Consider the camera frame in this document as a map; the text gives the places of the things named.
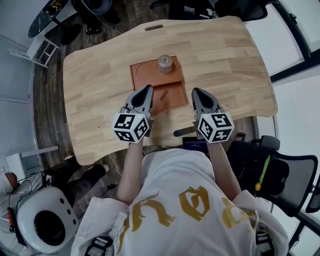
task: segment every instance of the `white wooden chair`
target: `white wooden chair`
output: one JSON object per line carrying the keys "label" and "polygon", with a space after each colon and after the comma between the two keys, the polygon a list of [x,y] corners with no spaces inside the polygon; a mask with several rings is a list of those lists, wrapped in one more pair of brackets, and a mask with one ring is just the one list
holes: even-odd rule
{"label": "white wooden chair", "polygon": [[[36,58],[36,55],[37,55],[37,52],[39,50],[39,48],[42,46],[43,42],[46,41],[47,42],[47,45],[45,46],[43,52],[41,53],[40,57],[39,58]],[[48,53],[46,52],[46,50],[48,49],[48,47],[52,45],[54,46],[54,49],[52,50],[51,53]],[[16,49],[13,49],[11,50],[9,48],[9,51],[10,51],[10,54],[12,56],[16,56],[16,57],[19,57],[19,58],[22,58],[22,59],[26,59],[26,60],[29,60],[33,63],[36,63],[42,67],[45,67],[45,68],[48,68],[47,64],[48,62],[50,61],[52,55],[54,54],[54,52],[56,51],[56,49],[59,49],[59,47],[54,44],[53,42],[51,42],[50,40],[48,40],[43,34],[38,34],[33,42],[31,43],[29,49],[27,50],[26,53],[24,52],[21,52],[21,51],[18,51]],[[41,58],[43,57],[43,55],[47,55],[47,60],[45,61],[45,63],[43,63],[41,61]]]}

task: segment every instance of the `person's leg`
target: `person's leg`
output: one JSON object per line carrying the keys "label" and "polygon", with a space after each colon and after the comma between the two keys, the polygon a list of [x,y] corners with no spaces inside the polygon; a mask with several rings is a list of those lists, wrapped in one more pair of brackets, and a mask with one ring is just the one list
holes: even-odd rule
{"label": "person's leg", "polygon": [[106,175],[108,170],[108,165],[96,164],[88,169],[80,179],[70,181],[64,186],[60,187],[70,205],[73,206],[75,202],[88,193],[98,182],[98,180]]}
{"label": "person's leg", "polygon": [[74,0],[73,8],[79,13],[82,22],[87,25],[88,29],[91,31],[102,31],[100,21],[96,15],[88,10],[82,0]]}
{"label": "person's leg", "polygon": [[68,182],[71,176],[81,167],[75,156],[67,156],[65,161],[44,171],[45,174],[53,176],[53,185],[60,187]]}
{"label": "person's leg", "polygon": [[111,5],[111,7],[107,12],[102,14],[102,16],[109,23],[118,24],[120,22],[120,18],[113,4]]}

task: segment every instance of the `white shoe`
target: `white shoe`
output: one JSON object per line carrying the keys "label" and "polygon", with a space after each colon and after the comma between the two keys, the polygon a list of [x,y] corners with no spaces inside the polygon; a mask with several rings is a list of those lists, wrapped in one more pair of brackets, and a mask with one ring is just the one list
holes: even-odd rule
{"label": "white shoe", "polygon": [[105,169],[105,172],[106,172],[106,173],[110,170],[109,165],[103,164],[102,166],[103,166],[103,168]]}
{"label": "white shoe", "polygon": [[72,158],[72,157],[74,157],[74,155],[67,155],[67,156],[64,158],[64,160],[68,160],[68,159],[70,159],[70,158]]}

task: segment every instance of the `marble table top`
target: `marble table top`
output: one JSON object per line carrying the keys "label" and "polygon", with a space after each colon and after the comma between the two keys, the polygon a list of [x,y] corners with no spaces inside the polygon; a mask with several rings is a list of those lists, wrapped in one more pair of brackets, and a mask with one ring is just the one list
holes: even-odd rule
{"label": "marble table top", "polygon": [[46,26],[49,25],[49,23],[60,13],[60,11],[66,6],[67,2],[69,0],[56,0],[56,2],[59,2],[59,4],[56,5],[56,9],[53,13],[49,13],[46,11],[48,6],[52,5],[54,3],[53,1],[49,1],[49,3],[40,11],[40,13],[36,16],[34,21],[32,22],[28,36],[30,38],[34,38],[36,35],[38,35],[42,30],[45,29]]}

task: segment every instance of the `wooden table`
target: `wooden table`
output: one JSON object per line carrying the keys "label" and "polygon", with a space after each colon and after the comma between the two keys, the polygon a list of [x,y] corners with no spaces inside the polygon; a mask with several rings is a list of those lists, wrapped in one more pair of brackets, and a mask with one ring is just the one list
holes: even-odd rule
{"label": "wooden table", "polygon": [[[160,28],[148,29],[157,25]],[[111,126],[115,113],[133,91],[129,66],[161,55],[177,56],[188,105],[159,113],[145,145],[182,144],[173,132],[192,126],[194,87],[216,96],[234,120],[277,113],[266,67],[239,18],[141,24],[109,41],[75,51],[64,60],[65,111],[79,164],[92,164],[128,147],[117,139]]]}

